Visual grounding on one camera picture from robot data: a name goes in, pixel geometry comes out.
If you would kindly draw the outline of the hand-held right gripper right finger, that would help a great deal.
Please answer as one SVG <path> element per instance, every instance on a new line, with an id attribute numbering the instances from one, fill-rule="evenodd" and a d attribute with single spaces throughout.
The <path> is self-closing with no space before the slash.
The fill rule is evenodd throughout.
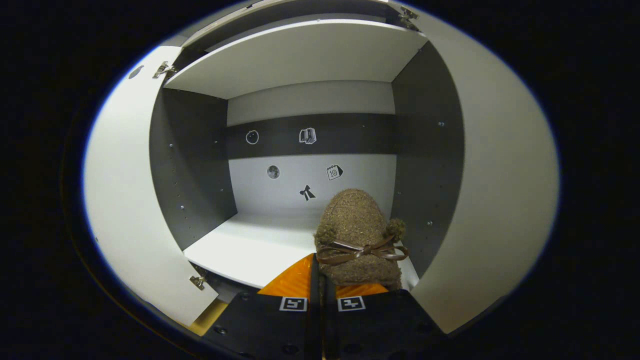
<path id="1" fill-rule="evenodd" d="M 425 360 L 446 335 L 404 289 L 338 297 L 326 278 L 322 296 L 327 360 Z"/>

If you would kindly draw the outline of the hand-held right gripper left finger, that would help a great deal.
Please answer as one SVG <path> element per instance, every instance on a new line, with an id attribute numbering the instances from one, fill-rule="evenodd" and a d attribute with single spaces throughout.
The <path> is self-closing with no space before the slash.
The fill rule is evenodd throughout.
<path id="1" fill-rule="evenodd" d="M 306 296 L 239 292 L 204 340 L 235 360 L 319 360 L 321 297 L 315 255 L 307 279 L 310 292 Z"/>

